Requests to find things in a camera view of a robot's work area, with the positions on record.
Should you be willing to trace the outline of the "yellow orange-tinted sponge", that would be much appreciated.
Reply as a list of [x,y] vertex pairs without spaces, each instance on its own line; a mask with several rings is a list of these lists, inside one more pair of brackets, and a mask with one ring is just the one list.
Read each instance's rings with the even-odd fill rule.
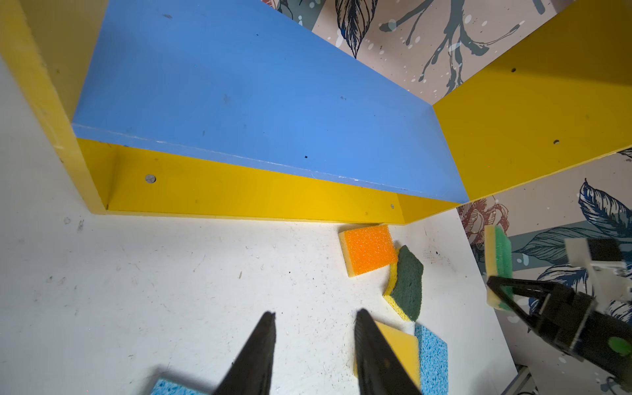
[[[403,365],[413,383],[420,390],[420,362],[419,346],[415,336],[404,333],[398,329],[393,329],[388,325],[376,322],[380,332],[382,332],[388,345],[393,349],[396,357]],[[356,354],[355,354],[355,375],[357,375]]]

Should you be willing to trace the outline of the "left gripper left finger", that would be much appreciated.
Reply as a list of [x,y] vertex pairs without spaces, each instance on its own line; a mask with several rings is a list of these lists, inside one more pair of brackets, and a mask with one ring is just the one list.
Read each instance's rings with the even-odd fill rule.
[[275,314],[266,312],[214,394],[269,394],[276,338]]

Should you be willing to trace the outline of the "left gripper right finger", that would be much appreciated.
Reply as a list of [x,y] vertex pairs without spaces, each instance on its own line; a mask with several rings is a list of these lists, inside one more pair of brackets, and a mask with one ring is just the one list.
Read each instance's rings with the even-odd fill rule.
[[354,337],[360,394],[421,394],[366,309],[356,314]]

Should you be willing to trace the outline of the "bright green sponge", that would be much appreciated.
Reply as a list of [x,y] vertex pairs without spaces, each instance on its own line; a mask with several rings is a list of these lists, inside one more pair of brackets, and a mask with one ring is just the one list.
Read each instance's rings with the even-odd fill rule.
[[487,279],[490,277],[513,277],[512,248],[510,239],[500,225],[486,225],[485,266]]

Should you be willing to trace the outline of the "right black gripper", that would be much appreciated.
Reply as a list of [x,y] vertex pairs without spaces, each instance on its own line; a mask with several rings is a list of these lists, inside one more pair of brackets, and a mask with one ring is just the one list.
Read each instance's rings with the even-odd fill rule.
[[[549,281],[490,276],[488,288],[535,334],[557,350],[605,370],[625,390],[631,389],[631,326],[597,311],[592,296]],[[514,300],[539,301],[529,314]]]

